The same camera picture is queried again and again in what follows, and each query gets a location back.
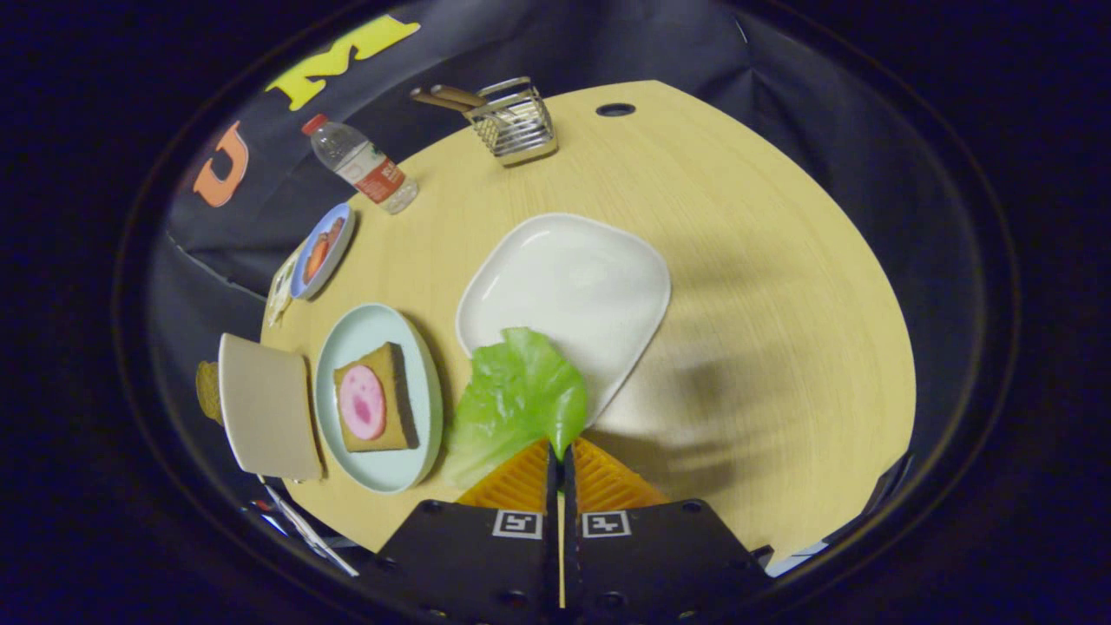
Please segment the blue plate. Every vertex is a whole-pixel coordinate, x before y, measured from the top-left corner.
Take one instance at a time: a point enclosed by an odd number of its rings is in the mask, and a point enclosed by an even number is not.
[[[387,342],[400,345],[404,356],[417,448],[350,453],[343,446],[332,374]],[[349,310],[324,341],[316,376],[317,424],[332,456],[348,475],[377,493],[399,493],[428,474],[440,452],[443,427],[440,379],[424,340],[400,312],[382,303],[364,303]]]
[[[324,256],[324,263],[320,265],[317,273],[309,280],[308,283],[304,282],[304,265],[309,262],[309,255],[312,254],[312,245],[317,242],[317,238],[321,232],[327,232],[332,229],[332,223],[336,222],[340,216],[343,218],[343,228],[340,229],[340,235],[336,238],[336,242],[328,248],[328,255]],[[304,245],[301,248],[301,253],[297,256],[297,264],[293,266],[293,281],[289,284],[289,292],[294,299],[308,299],[319,291],[324,283],[328,282],[328,278],[332,275],[332,271],[336,270],[336,265],[340,263],[343,258],[343,250],[347,249],[348,242],[351,240],[351,232],[354,231],[354,212],[351,211],[351,206],[346,202],[338,204],[336,208],[328,211],[320,221],[313,225],[312,231],[309,232],[309,238],[304,240]]]

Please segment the round table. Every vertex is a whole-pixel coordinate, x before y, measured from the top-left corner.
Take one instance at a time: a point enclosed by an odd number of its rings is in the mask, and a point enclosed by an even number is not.
[[[560,143],[548,158],[503,168],[463,129],[400,163],[421,184],[401,213],[357,194],[342,263],[314,300],[263,324],[262,344],[307,357],[312,385],[344,312],[392,305],[429,344],[450,426],[470,380],[454,335],[463,289],[521,221],[582,214],[648,241],[672,280],[655,337],[584,436],[669,497],[705,500],[777,560],[851,521],[907,451],[914,366],[895,295],[849,218],[753,131],[663,83],[546,102]],[[614,102],[635,111],[595,112]],[[461,494],[442,454],[422,483],[381,495],[343,473],[319,430],[318,446],[323,480],[287,481],[290,495],[371,551],[420,501]]]

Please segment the metal utensil holder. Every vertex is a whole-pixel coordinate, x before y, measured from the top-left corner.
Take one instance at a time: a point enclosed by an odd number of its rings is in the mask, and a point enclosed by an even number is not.
[[[559,148],[548,107],[529,77],[491,84],[478,94],[487,103],[463,117],[502,165],[548,155]]]

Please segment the bottle cap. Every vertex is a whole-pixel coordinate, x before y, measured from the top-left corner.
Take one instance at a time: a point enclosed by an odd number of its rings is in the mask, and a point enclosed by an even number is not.
[[[321,125],[328,123],[328,115],[321,113],[309,120],[308,123],[301,127],[301,132],[306,134],[312,134],[320,129]]]

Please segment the green lettuce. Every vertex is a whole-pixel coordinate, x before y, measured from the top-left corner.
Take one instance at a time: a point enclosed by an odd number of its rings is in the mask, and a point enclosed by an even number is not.
[[[458,488],[540,438],[562,461],[587,423],[587,384],[548,337],[528,329],[501,336],[504,343],[474,351],[471,382],[448,431],[443,472]]]

